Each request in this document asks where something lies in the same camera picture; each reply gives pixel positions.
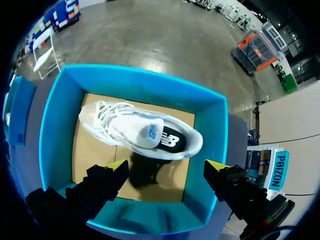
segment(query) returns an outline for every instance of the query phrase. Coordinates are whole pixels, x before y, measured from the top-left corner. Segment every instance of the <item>cable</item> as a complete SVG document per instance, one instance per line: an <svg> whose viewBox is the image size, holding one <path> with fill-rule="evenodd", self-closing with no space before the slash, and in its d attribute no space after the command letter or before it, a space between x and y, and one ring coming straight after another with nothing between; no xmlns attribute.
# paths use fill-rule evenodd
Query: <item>cable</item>
<svg viewBox="0 0 320 240"><path fill-rule="evenodd" d="M250 116L250 130L252 130L252 115L254 114L254 110L255 110L256 105L257 105L257 104L254 103L253 108L252 108L252 111L251 111L251 116Z"/></svg>
<svg viewBox="0 0 320 240"><path fill-rule="evenodd" d="M318 133L318 134L316 134L316 135L306 136L306 137L297 138L297 139L292 139L292 140L268 142L268 143L262 143L262 144L281 144L281 143L286 143L286 142L293 142L293 141L298 141L298 140L303 140L303 139L309 139L309 138L317 137L317 136L319 136L319 135L320 135L320 133Z"/></svg>
<svg viewBox="0 0 320 240"><path fill-rule="evenodd" d="M279 233L279 232L282 232L282 231L292 231L294 229L294 226L279 226L279 227L276 227L274 229L270 229L268 231L265 231L263 232L263 235L257 235L256 237L259 237L257 239L263 239L264 237L267 237L271 234L275 234L275 233ZM253 235L255 235L255 232L252 232L250 235L242 238L241 240L246 240L246 239L249 239L250 237L252 237Z"/></svg>
<svg viewBox="0 0 320 240"><path fill-rule="evenodd" d="M312 196L316 195L316 193L311 193L311 194L284 194L285 196Z"/></svg>
<svg viewBox="0 0 320 240"><path fill-rule="evenodd" d="M267 237L271 234L279 233L282 231L290 231L291 232L293 229L294 229L294 226L279 226L275 229L271 229L271 230L267 231L260 239Z"/></svg>

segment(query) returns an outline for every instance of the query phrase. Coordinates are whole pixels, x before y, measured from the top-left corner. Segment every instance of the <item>shoe insole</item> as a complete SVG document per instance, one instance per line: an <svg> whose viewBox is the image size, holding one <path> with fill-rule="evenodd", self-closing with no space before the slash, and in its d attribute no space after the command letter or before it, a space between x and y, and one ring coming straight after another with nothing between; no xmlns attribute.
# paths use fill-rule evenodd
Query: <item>shoe insole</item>
<svg viewBox="0 0 320 240"><path fill-rule="evenodd" d="M172 154L183 152L186 148L186 137L181 132L164 126L161 141L155 148Z"/></svg>

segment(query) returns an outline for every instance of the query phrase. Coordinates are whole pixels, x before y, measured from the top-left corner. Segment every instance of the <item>white sneaker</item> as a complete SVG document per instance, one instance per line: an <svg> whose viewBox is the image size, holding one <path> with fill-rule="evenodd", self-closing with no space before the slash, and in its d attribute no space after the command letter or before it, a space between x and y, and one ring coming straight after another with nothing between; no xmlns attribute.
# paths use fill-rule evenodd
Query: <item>white sneaker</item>
<svg viewBox="0 0 320 240"><path fill-rule="evenodd" d="M99 101L84 105L79 120L99 141L126 146L149 158L190 158L203 145L202 135L183 121L127 102Z"/></svg>

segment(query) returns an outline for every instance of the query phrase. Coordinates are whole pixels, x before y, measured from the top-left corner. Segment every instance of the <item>chair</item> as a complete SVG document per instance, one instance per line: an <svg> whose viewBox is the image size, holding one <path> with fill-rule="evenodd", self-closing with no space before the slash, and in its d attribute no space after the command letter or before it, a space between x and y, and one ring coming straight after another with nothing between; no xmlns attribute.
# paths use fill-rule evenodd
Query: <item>chair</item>
<svg viewBox="0 0 320 240"><path fill-rule="evenodd" d="M33 49L33 55L34 55L34 60L35 60L35 66L33 69L33 72L38 71L40 78L44 79L49 73L51 73L55 68L58 68L59 72L60 72L60 67L59 67L59 61L55 52L55 48L54 48L54 42L52 40L52 34L53 34L53 30L51 28L48 28L47 30L45 30L33 43L32 49ZM44 53L42 56L40 56L39 58L37 58L36 56L36 49L44 42L46 41L48 38L50 38L51 41L51 48L46 51L46 53ZM41 72L40 72L40 67L48 60L51 58L51 56L54 56L54 60L55 63L53 65L51 65L49 67L49 71L42 76Z"/></svg>

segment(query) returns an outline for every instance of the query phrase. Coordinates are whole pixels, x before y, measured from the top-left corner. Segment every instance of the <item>cardboard box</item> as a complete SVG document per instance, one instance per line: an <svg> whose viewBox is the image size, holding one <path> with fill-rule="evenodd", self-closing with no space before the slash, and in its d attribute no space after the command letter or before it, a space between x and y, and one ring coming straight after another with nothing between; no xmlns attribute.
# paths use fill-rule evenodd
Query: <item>cardboard box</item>
<svg viewBox="0 0 320 240"><path fill-rule="evenodd" d="M260 155L260 161L270 160L271 158L271 150L262 150Z"/></svg>
<svg viewBox="0 0 320 240"><path fill-rule="evenodd" d="M99 100L124 101L87 93L82 106ZM138 108L157 111L178 118L191 127L195 115L162 106L128 101ZM88 133L78 119L73 140L72 181L79 183L92 165L105 164L127 159L129 178L118 193L119 198L145 202L181 202L186 184L189 158L175 161L153 159L141 156L123 146L109 146Z"/></svg>

